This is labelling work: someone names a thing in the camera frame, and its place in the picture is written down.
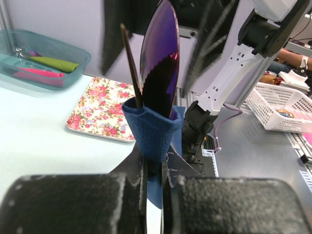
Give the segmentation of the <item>dark blue paper napkin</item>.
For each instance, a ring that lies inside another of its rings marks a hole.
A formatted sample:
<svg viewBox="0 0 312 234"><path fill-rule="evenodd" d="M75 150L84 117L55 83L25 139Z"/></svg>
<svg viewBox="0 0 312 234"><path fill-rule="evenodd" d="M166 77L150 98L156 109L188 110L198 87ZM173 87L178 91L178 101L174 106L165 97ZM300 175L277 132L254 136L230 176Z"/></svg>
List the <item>dark blue paper napkin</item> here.
<svg viewBox="0 0 312 234"><path fill-rule="evenodd" d="M128 125L144 158L148 162L147 198L162 208L161 164L172 143L182 154L182 125L185 107L173 106L170 118L147 108L137 108L135 98L122 106Z"/></svg>

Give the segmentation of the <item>gold knife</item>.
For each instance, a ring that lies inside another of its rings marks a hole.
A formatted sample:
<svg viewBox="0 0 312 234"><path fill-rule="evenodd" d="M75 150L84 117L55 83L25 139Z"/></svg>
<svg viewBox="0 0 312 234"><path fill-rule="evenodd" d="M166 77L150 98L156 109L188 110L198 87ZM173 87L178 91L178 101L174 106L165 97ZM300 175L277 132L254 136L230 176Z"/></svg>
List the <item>gold knife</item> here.
<svg viewBox="0 0 312 234"><path fill-rule="evenodd" d="M120 29L121 29L121 35L122 35L124 47L126 49L129 69L130 69L133 88L134 88L134 92L135 92L136 107L142 108L143 107L143 99L142 99L142 94L141 94L139 86L138 86L137 70L136 70L135 61L134 61L132 51L130 48L130 44L129 44L128 31L127 31L127 29L123 23L120 24Z"/></svg>

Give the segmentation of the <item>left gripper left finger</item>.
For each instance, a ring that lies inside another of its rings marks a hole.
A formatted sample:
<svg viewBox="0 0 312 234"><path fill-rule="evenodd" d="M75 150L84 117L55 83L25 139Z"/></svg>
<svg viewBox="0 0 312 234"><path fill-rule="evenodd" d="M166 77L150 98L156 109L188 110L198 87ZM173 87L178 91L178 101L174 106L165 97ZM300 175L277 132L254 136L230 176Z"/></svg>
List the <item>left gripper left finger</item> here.
<svg viewBox="0 0 312 234"><path fill-rule="evenodd" d="M147 163L138 146L108 174L25 175L0 206L3 234L144 234Z"/></svg>

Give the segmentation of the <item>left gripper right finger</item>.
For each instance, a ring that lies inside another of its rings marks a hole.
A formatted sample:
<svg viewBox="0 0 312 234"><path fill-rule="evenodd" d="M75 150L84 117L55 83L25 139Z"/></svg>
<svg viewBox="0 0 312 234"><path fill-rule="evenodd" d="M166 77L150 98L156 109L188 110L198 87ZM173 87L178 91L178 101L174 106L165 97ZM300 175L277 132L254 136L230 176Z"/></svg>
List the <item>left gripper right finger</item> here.
<svg viewBox="0 0 312 234"><path fill-rule="evenodd" d="M169 147L162 164L163 234L309 234L295 191L278 179L204 177Z"/></svg>

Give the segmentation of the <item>purple spoon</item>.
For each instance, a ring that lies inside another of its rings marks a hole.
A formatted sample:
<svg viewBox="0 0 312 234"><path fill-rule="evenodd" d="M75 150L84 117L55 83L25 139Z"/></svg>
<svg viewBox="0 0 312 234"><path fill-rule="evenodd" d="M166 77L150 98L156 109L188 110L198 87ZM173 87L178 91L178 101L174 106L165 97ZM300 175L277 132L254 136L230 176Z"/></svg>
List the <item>purple spoon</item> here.
<svg viewBox="0 0 312 234"><path fill-rule="evenodd" d="M140 54L144 106L169 118L179 70L179 29L169 0L161 0L149 22Z"/></svg>

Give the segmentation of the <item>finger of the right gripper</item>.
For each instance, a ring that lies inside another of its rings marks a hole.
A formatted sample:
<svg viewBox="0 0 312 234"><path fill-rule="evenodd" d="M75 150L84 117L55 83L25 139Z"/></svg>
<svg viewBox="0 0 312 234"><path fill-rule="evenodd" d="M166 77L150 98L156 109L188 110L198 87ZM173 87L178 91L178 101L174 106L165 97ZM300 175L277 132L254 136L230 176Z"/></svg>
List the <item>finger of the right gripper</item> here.
<svg viewBox="0 0 312 234"><path fill-rule="evenodd" d="M106 75L124 48L120 25L133 34L144 35L158 5L157 0L104 0L104 32L100 62L102 75Z"/></svg>
<svg viewBox="0 0 312 234"><path fill-rule="evenodd" d="M207 1L184 80L184 95L220 59L238 5L238 0Z"/></svg>

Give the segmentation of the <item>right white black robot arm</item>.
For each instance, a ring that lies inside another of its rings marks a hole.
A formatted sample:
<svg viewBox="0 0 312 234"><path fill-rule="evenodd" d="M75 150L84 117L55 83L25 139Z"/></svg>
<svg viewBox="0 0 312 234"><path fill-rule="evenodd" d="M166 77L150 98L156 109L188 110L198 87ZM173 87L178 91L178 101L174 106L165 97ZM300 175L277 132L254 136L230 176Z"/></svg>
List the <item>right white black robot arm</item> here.
<svg viewBox="0 0 312 234"><path fill-rule="evenodd" d="M227 97L256 65L274 56L305 15L308 0L253 0L242 24L243 0L106 0L101 71L105 75L126 50L137 107L168 117L179 69L179 30L197 31L183 82L187 94L197 79L229 55L184 119L186 154L195 155Z"/></svg>

